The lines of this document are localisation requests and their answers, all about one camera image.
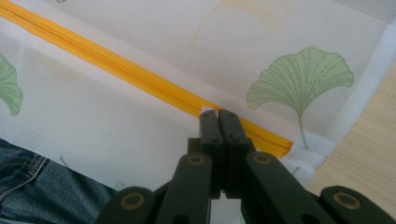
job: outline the leaf stem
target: leaf stem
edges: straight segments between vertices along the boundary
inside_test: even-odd
[[[68,165],[66,164],[66,162],[64,161],[64,157],[61,156],[59,159],[61,160],[61,162],[64,163],[64,166],[66,166],[67,168],[69,168],[69,166],[68,166]]]
[[[301,132],[301,137],[303,138],[304,147],[305,147],[305,149],[308,149],[308,144],[306,143],[306,138],[305,138],[304,129],[303,129],[303,116],[298,117],[298,122],[300,124],[300,132]]]

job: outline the blue jeans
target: blue jeans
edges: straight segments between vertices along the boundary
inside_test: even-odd
[[[1,218],[31,223],[94,223],[115,192],[0,139]]]

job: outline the ginkgo leaf print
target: ginkgo leaf print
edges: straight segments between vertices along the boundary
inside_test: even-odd
[[[0,54],[0,99],[9,107],[12,116],[21,111],[22,90],[17,85],[17,71]]]
[[[251,85],[247,104],[252,109],[265,102],[291,106],[298,114],[305,148],[303,129],[306,108],[321,94],[336,87],[351,87],[354,75],[343,57],[320,49],[308,48],[298,54],[276,59],[264,70],[259,81]]]

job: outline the metal pin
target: metal pin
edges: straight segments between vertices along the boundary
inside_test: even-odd
[[[361,201],[359,201],[354,196],[344,193],[344,192],[337,192],[334,193],[332,198],[340,205],[347,209],[356,210],[361,208]]]
[[[271,158],[269,158],[266,155],[259,154],[259,155],[254,156],[253,160],[258,163],[261,163],[261,164],[267,164],[271,161]]]
[[[192,165],[201,165],[205,162],[205,159],[201,156],[191,156],[189,157],[188,162]]]
[[[130,193],[121,200],[121,207],[125,210],[135,210],[145,203],[145,196],[142,193]]]

